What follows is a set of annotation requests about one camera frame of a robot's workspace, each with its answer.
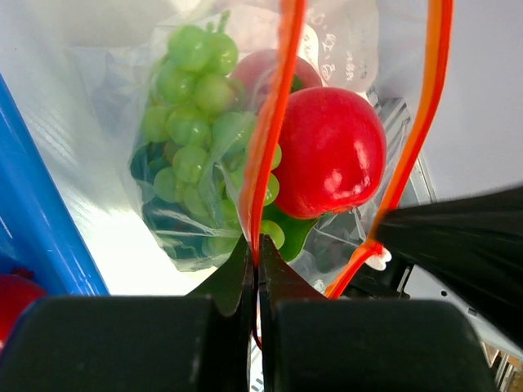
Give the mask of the clear zip bag orange zipper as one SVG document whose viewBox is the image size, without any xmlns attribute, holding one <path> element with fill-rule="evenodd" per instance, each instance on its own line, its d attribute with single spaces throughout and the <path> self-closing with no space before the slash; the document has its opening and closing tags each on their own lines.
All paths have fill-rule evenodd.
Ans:
<svg viewBox="0 0 523 392">
<path fill-rule="evenodd" d="M 399 205 L 439 104 L 451 1 L 193 1 L 175 11 L 156 11 L 151 1 L 118 1 L 112 10 L 119 40 L 89 38 L 68 51 L 91 116 L 74 141 L 79 166 L 73 179 L 90 212 L 79 219 L 80 230 L 110 294 L 183 295 L 230 256 L 219 266 L 178 269 L 143 221 L 141 188 L 130 172 L 132 156 L 147 145 L 141 120 L 150 74 L 169 34 L 218 20 L 224 11 L 242 56 L 276 49 L 270 92 L 248 144 L 239 240 L 260 252 L 263 209 L 276 205 L 280 189 L 274 174 L 282 159 L 279 136 L 301 57 L 321 87 L 352 91 L 373 106 L 387 156 L 375 195 L 347 212 L 312 218 L 317 223 L 302 252 L 286 262 L 329 298 L 340 295 L 357 265 L 378 275 L 390 270 L 391 254 L 373 235 L 385 210 Z"/>
</svg>

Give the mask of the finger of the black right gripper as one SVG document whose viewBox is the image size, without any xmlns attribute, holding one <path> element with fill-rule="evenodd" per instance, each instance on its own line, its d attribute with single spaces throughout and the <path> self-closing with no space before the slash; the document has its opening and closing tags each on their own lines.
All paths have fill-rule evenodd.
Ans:
<svg viewBox="0 0 523 392">
<path fill-rule="evenodd" d="M 520 186 L 390 210 L 373 236 L 438 278 L 506 337 L 522 337 Z"/>
</svg>

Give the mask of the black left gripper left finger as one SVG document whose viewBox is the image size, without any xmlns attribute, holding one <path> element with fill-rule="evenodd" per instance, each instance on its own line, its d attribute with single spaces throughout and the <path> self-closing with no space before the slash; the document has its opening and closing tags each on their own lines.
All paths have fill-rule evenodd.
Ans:
<svg viewBox="0 0 523 392">
<path fill-rule="evenodd" d="M 185 296 L 50 296 L 1 355 L 4 391 L 245 391 L 253 261 L 240 239 Z"/>
</svg>

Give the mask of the red toy apple top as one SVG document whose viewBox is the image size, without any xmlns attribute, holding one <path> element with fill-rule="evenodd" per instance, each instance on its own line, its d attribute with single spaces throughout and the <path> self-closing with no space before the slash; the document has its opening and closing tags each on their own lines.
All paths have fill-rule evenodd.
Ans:
<svg viewBox="0 0 523 392">
<path fill-rule="evenodd" d="M 276 206 L 297 219 L 347 212 L 377 192 L 386 166 L 384 127 L 362 96 L 337 87 L 294 92 L 279 136 Z"/>
</svg>

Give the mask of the green toy grapes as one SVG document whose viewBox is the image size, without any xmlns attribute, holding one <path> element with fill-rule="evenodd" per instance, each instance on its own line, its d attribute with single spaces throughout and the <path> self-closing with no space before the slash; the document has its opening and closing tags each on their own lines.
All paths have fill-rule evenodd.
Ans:
<svg viewBox="0 0 523 392">
<path fill-rule="evenodd" d="M 221 209 L 228 198 L 240 227 L 237 202 L 261 109 L 257 114 L 243 109 L 242 87 L 230 78 L 245 57 L 232 36 L 230 13 L 175 28 L 166 48 L 151 70 L 141 120 L 146 143 L 164 144 L 172 166 L 172 182 L 159 179 L 155 193 L 218 224 L 226 220 Z"/>
</svg>

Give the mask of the pink toy peach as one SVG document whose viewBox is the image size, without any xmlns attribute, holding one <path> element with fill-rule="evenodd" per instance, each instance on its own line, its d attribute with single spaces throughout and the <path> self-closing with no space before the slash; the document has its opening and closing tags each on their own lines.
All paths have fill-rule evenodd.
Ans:
<svg viewBox="0 0 523 392">
<path fill-rule="evenodd" d="M 276 49 L 264 49 L 245 56 L 230 74 L 242 87 L 242 108 L 258 113 L 270 92 L 270 81 L 276 70 Z M 322 80 L 312 65 L 301 57 L 293 71 L 291 93 L 321 87 Z"/>
</svg>

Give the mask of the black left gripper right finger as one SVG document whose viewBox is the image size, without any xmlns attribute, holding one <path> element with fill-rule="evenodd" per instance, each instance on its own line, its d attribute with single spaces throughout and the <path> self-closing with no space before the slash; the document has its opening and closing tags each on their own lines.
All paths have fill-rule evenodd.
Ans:
<svg viewBox="0 0 523 392">
<path fill-rule="evenodd" d="M 265 235 L 257 270 L 266 390 L 495 390 L 473 327 L 450 303 L 329 300 Z"/>
</svg>

